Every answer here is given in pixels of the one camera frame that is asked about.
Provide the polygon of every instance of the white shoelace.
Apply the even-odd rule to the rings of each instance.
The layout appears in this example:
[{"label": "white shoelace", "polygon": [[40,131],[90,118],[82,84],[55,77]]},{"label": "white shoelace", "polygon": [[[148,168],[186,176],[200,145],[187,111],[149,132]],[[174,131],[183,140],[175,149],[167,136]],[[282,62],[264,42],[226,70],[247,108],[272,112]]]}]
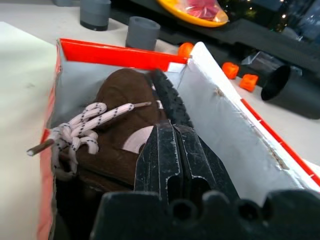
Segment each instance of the white shoelace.
[{"label": "white shoelace", "polygon": [[[96,154],[98,152],[98,134],[92,129],[119,115],[132,111],[135,107],[147,105],[149,105],[148,102],[138,104],[127,103],[106,112],[107,106],[104,103],[97,102],[87,106],[81,114],[74,117],[68,123],[62,123],[58,127],[53,128],[48,138],[54,140],[52,161],[59,178],[68,180],[76,174],[78,165],[76,151],[81,145],[88,145],[89,154]],[[63,171],[59,162],[60,151],[67,147],[69,147],[70,172]]]}]

